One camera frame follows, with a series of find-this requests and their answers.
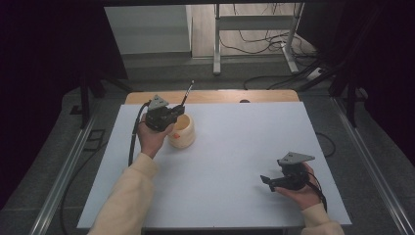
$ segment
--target aluminum rail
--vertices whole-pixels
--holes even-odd
[[[96,119],[97,111],[100,109],[100,107],[101,101],[98,100],[96,105],[94,106],[92,116],[90,117],[89,121],[86,123],[85,127],[79,131],[76,140],[69,151],[67,160],[64,162],[61,171],[59,172],[52,186],[52,189],[50,190],[49,195],[46,198],[42,209],[40,210],[39,215],[33,223],[33,226],[29,233],[30,235],[45,234],[47,229],[49,228],[49,225],[55,214],[56,208],[58,207],[58,204],[63,197],[65,189],[68,186],[72,172],[85,145],[86,139],[88,138],[88,135],[92,129],[92,126]]]
[[[383,199],[387,209],[392,216],[392,219],[399,229],[400,234],[415,234],[414,228],[410,223],[404,208],[400,204],[399,199],[393,192],[391,186],[388,184],[386,178],[382,175],[381,170],[379,169],[378,165],[372,157],[372,154],[364,143],[364,140],[361,137],[358,129],[354,128],[348,121],[345,115],[346,109],[342,104],[341,98],[332,98],[332,102],[337,109],[337,112],[343,122],[343,125],[346,128],[348,135],[350,136],[354,147],[356,148],[360,158],[363,160],[369,175],[371,176],[381,198]]]

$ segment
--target beige long sleeve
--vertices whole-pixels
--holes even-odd
[[[116,182],[89,234],[141,234],[153,199],[152,179],[158,170],[149,156],[140,153]]]
[[[127,168],[112,189],[89,234],[141,234],[146,213],[151,205],[154,186],[152,179],[157,165],[145,154]],[[301,235],[344,235],[336,221],[330,220],[322,204],[302,211],[305,228]]]
[[[305,228],[301,235],[344,235],[341,226],[324,211],[323,204],[317,204],[302,211]]]

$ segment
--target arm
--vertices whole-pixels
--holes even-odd
[[[144,123],[139,124],[137,134],[141,153],[114,185],[89,234],[141,233],[141,227],[153,199],[152,179],[158,172],[153,158],[161,148],[164,137],[172,128],[173,124],[164,132],[155,132]]]
[[[306,163],[303,163],[307,171],[314,174],[314,170]],[[310,177],[310,182],[317,185],[315,179]],[[298,191],[292,191],[285,188],[276,188],[280,194],[291,198],[300,207],[304,216],[305,228],[301,235],[327,234],[327,235],[344,235],[341,226],[333,220],[324,211],[323,204],[320,202],[318,195],[309,187],[305,186]]]

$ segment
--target white table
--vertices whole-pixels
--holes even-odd
[[[127,167],[130,133],[140,107],[120,108],[79,228],[92,225]],[[302,102],[188,104],[186,113],[195,121],[196,141],[185,150],[166,141],[156,156],[161,170],[145,228],[303,226],[298,206],[271,193],[259,177],[282,177],[277,160],[289,151],[316,158],[308,163],[322,185],[329,216],[351,224]],[[135,154],[139,149],[137,141]]]

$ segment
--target beige cup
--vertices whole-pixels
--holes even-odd
[[[196,138],[195,124],[192,117],[187,114],[177,118],[173,130],[168,134],[168,142],[175,148],[184,149],[189,147]]]

